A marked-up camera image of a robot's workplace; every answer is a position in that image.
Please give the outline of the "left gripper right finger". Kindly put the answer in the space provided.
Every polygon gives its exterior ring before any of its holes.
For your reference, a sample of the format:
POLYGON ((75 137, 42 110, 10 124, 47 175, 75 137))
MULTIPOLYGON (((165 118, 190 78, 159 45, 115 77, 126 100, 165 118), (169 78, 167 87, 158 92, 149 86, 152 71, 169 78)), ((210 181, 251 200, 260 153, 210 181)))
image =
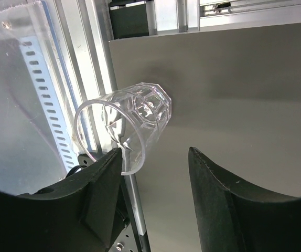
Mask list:
POLYGON ((301 251, 301 197, 252 184, 188 151, 202 251, 301 251))

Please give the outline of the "clear plastic cup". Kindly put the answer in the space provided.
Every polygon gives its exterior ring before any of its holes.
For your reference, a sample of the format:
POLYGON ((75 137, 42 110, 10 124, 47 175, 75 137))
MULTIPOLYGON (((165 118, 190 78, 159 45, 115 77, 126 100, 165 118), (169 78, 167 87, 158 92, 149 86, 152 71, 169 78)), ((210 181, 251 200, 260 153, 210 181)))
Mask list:
POLYGON ((80 151, 97 161, 81 134, 81 116, 85 112, 94 113, 99 139, 109 140, 112 148, 121 148, 121 174, 129 176, 142 168, 159 140, 171 118, 172 100, 159 84, 141 82, 79 106, 74 116, 73 139, 80 151))

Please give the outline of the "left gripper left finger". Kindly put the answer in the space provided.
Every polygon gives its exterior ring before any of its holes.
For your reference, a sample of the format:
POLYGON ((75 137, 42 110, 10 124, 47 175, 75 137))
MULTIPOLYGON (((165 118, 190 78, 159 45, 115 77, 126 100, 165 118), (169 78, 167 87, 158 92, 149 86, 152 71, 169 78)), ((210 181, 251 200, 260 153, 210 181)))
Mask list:
POLYGON ((0 251, 107 251, 119 194, 122 151, 35 194, 0 191, 0 251))

